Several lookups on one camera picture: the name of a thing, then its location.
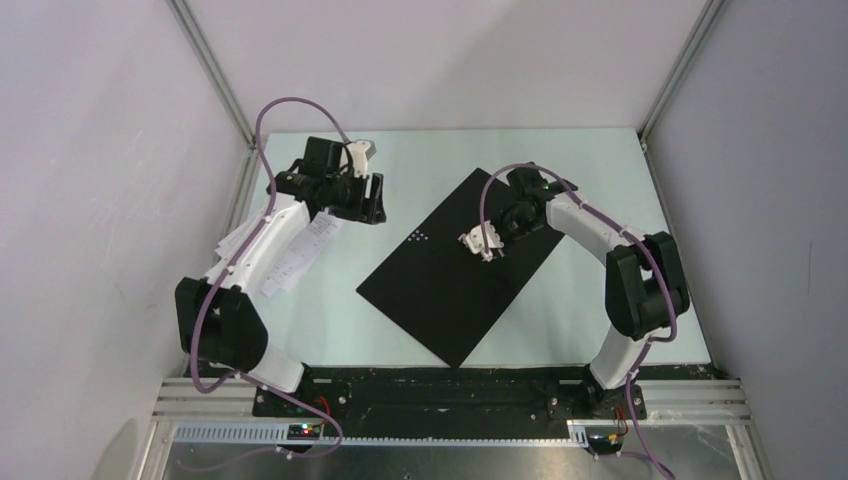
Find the red and black folder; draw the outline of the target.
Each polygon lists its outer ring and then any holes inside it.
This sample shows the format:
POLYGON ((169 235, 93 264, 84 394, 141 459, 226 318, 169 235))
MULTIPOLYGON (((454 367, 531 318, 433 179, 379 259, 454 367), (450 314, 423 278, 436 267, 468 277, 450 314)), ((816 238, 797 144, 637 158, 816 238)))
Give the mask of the red and black folder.
POLYGON ((477 225, 488 172, 470 173, 357 288, 452 368, 459 367, 563 239, 549 228, 502 259, 472 254, 459 236, 477 225))

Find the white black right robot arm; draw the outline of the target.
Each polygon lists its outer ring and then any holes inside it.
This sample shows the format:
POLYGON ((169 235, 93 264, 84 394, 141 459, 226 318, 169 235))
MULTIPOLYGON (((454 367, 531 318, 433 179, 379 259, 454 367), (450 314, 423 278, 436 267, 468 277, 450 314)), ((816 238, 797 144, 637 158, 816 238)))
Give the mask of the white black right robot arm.
POLYGON ((689 309, 674 238, 664 231, 646 234, 624 226, 568 193, 521 199, 480 225, 486 260, 539 228, 549 227, 602 264, 604 308, 611 326, 586 367, 580 399, 588 414, 608 416, 619 407, 619 389, 635 379, 652 344, 674 341, 678 317, 689 309))

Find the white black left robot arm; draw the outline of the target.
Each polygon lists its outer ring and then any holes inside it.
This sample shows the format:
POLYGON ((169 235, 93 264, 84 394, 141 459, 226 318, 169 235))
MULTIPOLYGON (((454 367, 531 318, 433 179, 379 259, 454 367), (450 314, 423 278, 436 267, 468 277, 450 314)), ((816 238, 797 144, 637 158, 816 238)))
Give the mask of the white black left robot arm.
POLYGON ((385 222, 383 186, 380 173, 278 173, 267 187, 266 207, 248 222, 238 246, 201 278, 185 277, 176 286, 180 343, 191 375, 199 375, 200 361, 220 364, 278 389, 277 403, 290 415, 308 413, 316 391, 301 380, 306 366, 272 344, 253 300, 319 213, 369 225, 385 222))

